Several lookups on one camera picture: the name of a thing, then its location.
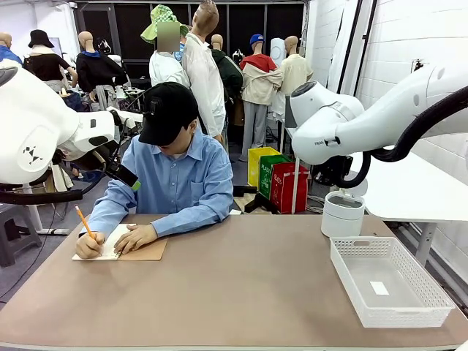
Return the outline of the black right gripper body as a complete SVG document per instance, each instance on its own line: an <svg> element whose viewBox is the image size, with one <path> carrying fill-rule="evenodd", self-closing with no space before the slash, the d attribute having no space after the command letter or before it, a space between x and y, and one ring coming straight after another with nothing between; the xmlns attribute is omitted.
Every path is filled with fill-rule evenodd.
<svg viewBox="0 0 468 351"><path fill-rule="evenodd" d="M349 174L353 158L351 156L334 156L321 165L313 167L313 179L322 185L335 185L337 180Z"/></svg>

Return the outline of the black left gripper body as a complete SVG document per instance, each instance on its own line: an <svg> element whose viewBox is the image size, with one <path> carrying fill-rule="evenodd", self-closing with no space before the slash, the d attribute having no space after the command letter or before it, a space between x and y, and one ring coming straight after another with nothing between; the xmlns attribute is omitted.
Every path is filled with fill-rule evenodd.
<svg viewBox="0 0 468 351"><path fill-rule="evenodd" d="M128 170L119 163L111 163L107 166L107 175L115 180L122 182L128 181Z"/></svg>

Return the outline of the person's left hand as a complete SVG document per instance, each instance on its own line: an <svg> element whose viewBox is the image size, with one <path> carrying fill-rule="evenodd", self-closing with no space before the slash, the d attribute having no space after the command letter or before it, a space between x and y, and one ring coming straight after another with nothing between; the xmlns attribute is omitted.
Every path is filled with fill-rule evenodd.
<svg viewBox="0 0 468 351"><path fill-rule="evenodd" d="M127 254L158 239L156 230L152 224L128 224L127 229L128 232L124 233L116 241L114 245L115 253Z"/></svg>

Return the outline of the person's right hand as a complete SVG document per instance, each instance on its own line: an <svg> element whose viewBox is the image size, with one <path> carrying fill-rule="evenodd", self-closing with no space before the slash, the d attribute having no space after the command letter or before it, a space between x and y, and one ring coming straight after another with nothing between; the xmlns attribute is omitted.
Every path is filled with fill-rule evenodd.
<svg viewBox="0 0 468 351"><path fill-rule="evenodd" d="M93 235L94 237L91 237L88 233L85 233L79 237L75 246L78 257L87 260L101 255L105 242L105 234L95 232Z"/></svg>

